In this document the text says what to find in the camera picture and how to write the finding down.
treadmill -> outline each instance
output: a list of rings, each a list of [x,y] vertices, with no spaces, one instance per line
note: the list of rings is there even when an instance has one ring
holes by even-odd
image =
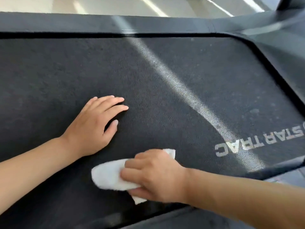
[[[0,227],[132,228],[192,212],[93,184],[94,166],[151,148],[260,180],[302,167],[304,3],[223,19],[0,12],[0,161],[60,136],[93,96],[129,106],[106,148],[32,190]]]

beige floor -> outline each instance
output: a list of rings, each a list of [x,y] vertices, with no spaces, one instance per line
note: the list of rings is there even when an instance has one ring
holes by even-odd
[[[244,0],[0,0],[0,11],[223,18],[260,10]]]

white wipe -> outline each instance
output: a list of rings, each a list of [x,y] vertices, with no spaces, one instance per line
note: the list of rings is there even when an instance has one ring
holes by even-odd
[[[176,151],[174,149],[164,149],[172,158],[175,159]],[[101,165],[94,167],[91,170],[91,177],[94,184],[105,190],[117,190],[117,191],[126,191],[141,187],[138,184],[132,182],[126,182],[121,179],[120,171],[125,166],[125,161],[128,159],[121,159],[112,162],[106,162]],[[145,202],[146,199],[138,198],[132,196],[135,204]]]

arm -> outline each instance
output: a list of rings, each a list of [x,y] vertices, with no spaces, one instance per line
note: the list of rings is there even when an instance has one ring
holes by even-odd
[[[0,214],[57,171],[105,147],[116,133],[118,121],[106,124],[128,109],[116,105],[123,98],[94,97],[65,133],[43,145],[0,163]]]
[[[162,150],[126,161],[121,177],[143,186],[132,196],[190,204],[256,228],[305,228],[302,188],[187,169]]]

treadmill belt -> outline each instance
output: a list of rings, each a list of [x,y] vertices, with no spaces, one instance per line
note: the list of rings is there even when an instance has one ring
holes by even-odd
[[[303,116],[237,39],[1,39],[0,70],[0,161],[60,136],[94,96],[122,96],[129,106],[106,148],[24,196],[0,216],[1,228],[71,228],[137,209],[156,213],[160,203],[134,206],[128,193],[100,190],[90,177],[100,163],[151,148],[176,149],[184,166],[233,176],[304,154],[305,137],[296,132],[304,131]],[[271,132],[279,132],[276,142]],[[233,148],[227,154],[225,142]]]

